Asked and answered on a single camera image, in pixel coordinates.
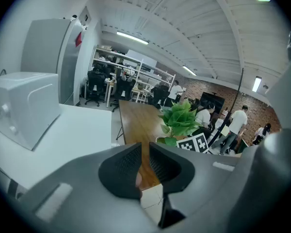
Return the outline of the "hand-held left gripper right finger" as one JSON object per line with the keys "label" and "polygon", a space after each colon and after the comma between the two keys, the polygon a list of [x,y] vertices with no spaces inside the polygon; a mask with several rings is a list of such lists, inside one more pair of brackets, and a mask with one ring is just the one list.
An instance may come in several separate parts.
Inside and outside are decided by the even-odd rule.
{"label": "hand-held left gripper right finger", "polygon": [[149,161],[162,184],[162,212],[153,233],[234,233],[240,196],[240,157],[149,143]]}

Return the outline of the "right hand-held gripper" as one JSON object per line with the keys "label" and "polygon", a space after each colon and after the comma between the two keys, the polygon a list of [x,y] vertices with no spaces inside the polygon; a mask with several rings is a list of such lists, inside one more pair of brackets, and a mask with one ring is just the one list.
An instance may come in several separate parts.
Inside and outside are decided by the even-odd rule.
{"label": "right hand-held gripper", "polygon": [[200,153],[207,153],[209,151],[208,143],[203,133],[185,138],[176,142],[180,149],[190,150]]}

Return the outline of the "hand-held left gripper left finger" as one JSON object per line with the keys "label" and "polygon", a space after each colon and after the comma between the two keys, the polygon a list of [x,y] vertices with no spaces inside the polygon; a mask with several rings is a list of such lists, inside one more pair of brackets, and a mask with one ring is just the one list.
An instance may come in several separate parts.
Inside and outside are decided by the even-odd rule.
{"label": "hand-held left gripper left finger", "polygon": [[22,197],[24,217],[40,233],[155,233],[136,186],[141,144],[69,161]]}

